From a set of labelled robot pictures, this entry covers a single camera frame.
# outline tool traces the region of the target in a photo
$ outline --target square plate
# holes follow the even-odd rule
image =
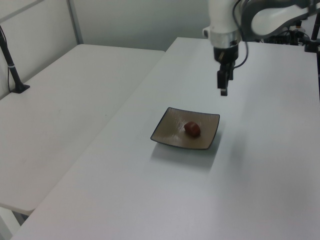
[[[200,136],[192,137],[186,133],[184,125],[191,121],[199,125]],[[219,121],[219,114],[169,107],[155,128],[151,140],[183,149],[207,150],[214,141]]]

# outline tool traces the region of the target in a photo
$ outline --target black stand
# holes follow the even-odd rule
[[[25,90],[30,88],[30,86],[24,85],[21,82],[20,77],[17,72],[17,69],[15,67],[14,61],[12,60],[11,54],[9,52],[7,41],[6,41],[5,36],[3,35],[1,30],[0,30],[0,47],[1,47],[4,58],[6,60],[6,63],[8,64],[8,67],[10,69],[11,75],[12,75],[14,83],[15,83],[15,89],[13,89],[11,92],[16,93],[16,94],[21,94]]]
[[[320,29],[320,13],[316,15],[311,40],[305,40],[304,51],[307,53],[318,53],[318,47],[320,46],[320,39],[317,39]]]

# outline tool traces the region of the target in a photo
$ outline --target brown food item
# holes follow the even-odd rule
[[[200,127],[194,121],[187,122],[184,126],[184,130],[192,137],[198,137],[201,133]]]

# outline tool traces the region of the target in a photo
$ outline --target white wall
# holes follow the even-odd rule
[[[4,1],[11,0],[0,0],[0,9]],[[23,82],[77,45],[67,0],[44,0],[0,24]],[[0,99],[7,93],[7,63],[0,51]]]
[[[202,38],[208,0],[73,0],[85,44],[166,51],[177,37]]]

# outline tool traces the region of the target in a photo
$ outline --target table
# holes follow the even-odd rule
[[[178,38],[13,240],[318,239],[316,55],[249,50],[222,97],[210,42]],[[167,107],[220,114],[211,148],[151,141]]]
[[[2,99],[0,207],[29,215],[163,54],[78,45]]]

